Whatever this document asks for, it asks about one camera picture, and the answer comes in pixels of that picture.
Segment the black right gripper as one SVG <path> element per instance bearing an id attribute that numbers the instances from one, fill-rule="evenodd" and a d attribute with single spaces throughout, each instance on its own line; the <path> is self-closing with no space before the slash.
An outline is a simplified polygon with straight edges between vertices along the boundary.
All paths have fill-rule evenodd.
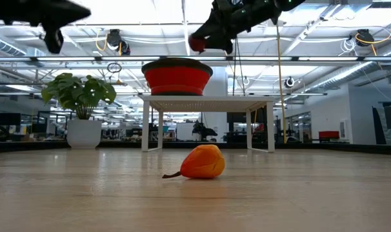
<path id="1" fill-rule="evenodd" d="M 207 20 L 190 36 L 206 38 L 205 48 L 233 52 L 231 39 L 223 35 L 237 35 L 243 31 L 250 32 L 257 24 L 275 19 L 281 10 L 274 0 L 240 0 L 233 4 L 231 0 L 213 0 L 212 13 L 216 20 Z"/>

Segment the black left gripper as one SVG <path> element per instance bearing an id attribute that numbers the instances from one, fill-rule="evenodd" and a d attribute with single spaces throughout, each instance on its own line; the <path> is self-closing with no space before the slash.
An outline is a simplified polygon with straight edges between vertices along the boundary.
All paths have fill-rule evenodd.
<path id="1" fill-rule="evenodd" d="M 44 42 L 50 53 L 59 54 L 63 46 L 63 35 L 60 31 L 57 10 L 62 3 L 65 10 L 62 14 L 61 26 L 66 26 L 91 15 L 90 9 L 71 0 L 33 0 L 34 13 L 30 20 L 30 26 L 42 25 L 45 31 Z"/>

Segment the red grey collapsible colander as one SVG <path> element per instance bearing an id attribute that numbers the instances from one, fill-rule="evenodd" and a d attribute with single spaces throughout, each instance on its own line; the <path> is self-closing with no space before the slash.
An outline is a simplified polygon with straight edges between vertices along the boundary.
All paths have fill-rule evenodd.
<path id="1" fill-rule="evenodd" d="M 142 66 L 151 95 L 195 95 L 203 90 L 213 70 L 200 61 L 188 58 L 162 58 Z"/>

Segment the small orange fruit with stem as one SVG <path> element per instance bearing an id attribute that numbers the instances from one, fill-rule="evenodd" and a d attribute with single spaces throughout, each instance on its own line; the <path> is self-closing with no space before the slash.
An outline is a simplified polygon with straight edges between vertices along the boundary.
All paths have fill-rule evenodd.
<path id="1" fill-rule="evenodd" d="M 225 158 L 221 150 L 213 144 L 195 147 L 181 164 L 180 170 L 163 179 L 184 176 L 190 179 L 212 179 L 220 176 L 225 169 Z"/>

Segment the white perforated metal riser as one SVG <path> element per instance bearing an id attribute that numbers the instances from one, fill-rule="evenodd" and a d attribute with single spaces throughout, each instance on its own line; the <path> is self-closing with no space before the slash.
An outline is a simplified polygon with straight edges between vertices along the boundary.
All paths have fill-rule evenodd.
<path id="1" fill-rule="evenodd" d="M 251 112 L 262 107 L 266 108 L 266 125 L 268 135 L 267 153 L 275 152 L 274 140 L 274 100 L 271 97 L 259 96 L 168 96 L 142 95 L 143 100 L 143 130 L 141 151 L 149 152 L 149 114 L 150 109 L 158 111 L 159 123 L 163 123 L 165 112 L 244 112 L 247 124 L 247 148 L 253 150 L 251 132 Z"/>

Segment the potted green leafy plant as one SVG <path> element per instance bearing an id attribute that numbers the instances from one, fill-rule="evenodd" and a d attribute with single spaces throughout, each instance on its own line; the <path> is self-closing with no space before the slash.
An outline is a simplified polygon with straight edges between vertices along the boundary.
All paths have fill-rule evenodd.
<path id="1" fill-rule="evenodd" d="M 116 98 L 114 87 L 104 80 L 86 76 L 83 81 L 71 73 L 62 73 L 41 91 L 45 103 L 56 99 L 63 109 L 72 110 L 76 118 L 67 122 L 66 141 L 72 149 L 94 149 L 101 141 L 102 122 L 91 116 L 103 101 L 112 104 Z"/>

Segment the black monitor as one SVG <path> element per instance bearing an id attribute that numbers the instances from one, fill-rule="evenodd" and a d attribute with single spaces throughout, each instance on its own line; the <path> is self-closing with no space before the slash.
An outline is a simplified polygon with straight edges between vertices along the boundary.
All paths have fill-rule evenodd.
<path id="1" fill-rule="evenodd" d="M 0 113 L 0 125 L 18 126 L 21 124 L 20 113 Z"/>

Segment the red box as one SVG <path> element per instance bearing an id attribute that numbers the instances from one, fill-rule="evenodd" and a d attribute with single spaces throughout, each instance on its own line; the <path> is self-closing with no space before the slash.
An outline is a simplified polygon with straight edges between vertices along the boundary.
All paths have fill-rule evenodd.
<path id="1" fill-rule="evenodd" d="M 338 131 L 320 131 L 319 140 L 323 139 L 339 139 L 340 133 Z"/>

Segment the black aluminium table frame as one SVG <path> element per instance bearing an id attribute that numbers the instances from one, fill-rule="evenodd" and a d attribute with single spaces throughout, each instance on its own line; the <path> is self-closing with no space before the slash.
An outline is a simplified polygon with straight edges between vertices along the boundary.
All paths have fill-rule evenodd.
<path id="1" fill-rule="evenodd" d="M 245 149 L 246 143 L 197 143 L 197 142 L 164 142 L 163 148 L 168 149 L 192 149 L 202 144 L 213 144 L 220 149 Z M 253 148 L 266 150 L 267 144 L 253 143 Z M 46 142 L 0 142 L 0 153 L 13 151 L 30 150 L 52 150 L 70 148 L 65 141 L 46 141 Z M 97 148 L 139 148 L 140 142 L 121 142 L 121 141 L 103 141 Z M 391 145 L 363 145 L 363 144 L 343 144 L 343 143 L 287 143 L 275 144 L 276 150 L 337 150 L 359 153 L 373 153 L 382 155 L 391 155 Z"/>

